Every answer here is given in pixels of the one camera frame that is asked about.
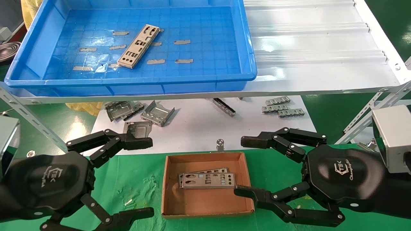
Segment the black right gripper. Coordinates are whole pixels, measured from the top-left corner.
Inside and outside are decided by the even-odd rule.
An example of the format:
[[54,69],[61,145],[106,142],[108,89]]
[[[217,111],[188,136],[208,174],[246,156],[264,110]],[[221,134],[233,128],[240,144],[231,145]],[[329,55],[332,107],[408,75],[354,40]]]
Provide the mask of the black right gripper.
[[[316,147],[306,154],[298,146]],[[378,191],[386,167],[376,153],[355,148],[326,146],[327,136],[284,127],[258,136],[241,137],[246,148],[272,148],[296,163],[306,159],[305,180],[277,192],[236,185],[234,194],[251,198],[258,209],[269,210],[283,222],[299,225],[337,227],[345,216],[339,207],[357,212],[374,212],[379,206]],[[293,209],[287,203],[309,194],[326,210]]]

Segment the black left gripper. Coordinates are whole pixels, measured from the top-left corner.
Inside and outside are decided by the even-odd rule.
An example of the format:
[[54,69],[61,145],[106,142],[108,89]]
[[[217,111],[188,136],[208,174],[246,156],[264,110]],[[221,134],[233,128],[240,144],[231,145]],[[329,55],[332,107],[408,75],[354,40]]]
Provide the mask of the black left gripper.
[[[153,146],[149,137],[103,130],[68,141],[64,155],[39,155],[12,161],[2,179],[2,222],[33,220],[51,216],[41,231],[78,231],[61,225],[85,205],[101,223],[95,231],[129,231],[136,220],[154,216],[154,209],[125,210],[109,215],[91,197],[94,168],[100,168],[121,150],[142,150]],[[90,159],[82,156],[99,148]]]

